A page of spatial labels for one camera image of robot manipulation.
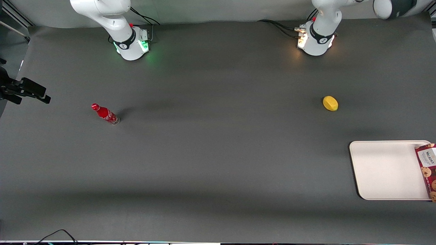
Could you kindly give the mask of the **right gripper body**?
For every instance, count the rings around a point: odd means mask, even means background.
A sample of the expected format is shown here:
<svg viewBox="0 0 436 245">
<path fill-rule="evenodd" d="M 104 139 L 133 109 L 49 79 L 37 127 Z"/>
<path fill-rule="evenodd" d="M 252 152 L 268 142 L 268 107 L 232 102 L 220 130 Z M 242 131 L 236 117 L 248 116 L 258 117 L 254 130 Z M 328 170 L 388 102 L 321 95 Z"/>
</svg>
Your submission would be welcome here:
<svg viewBox="0 0 436 245">
<path fill-rule="evenodd" d="M 9 77 L 7 71 L 2 67 L 7 63 L 6 60 L 0 59 L 0 100 L 21 104 L 20 88 L 15 79 Z"/>
</svg>

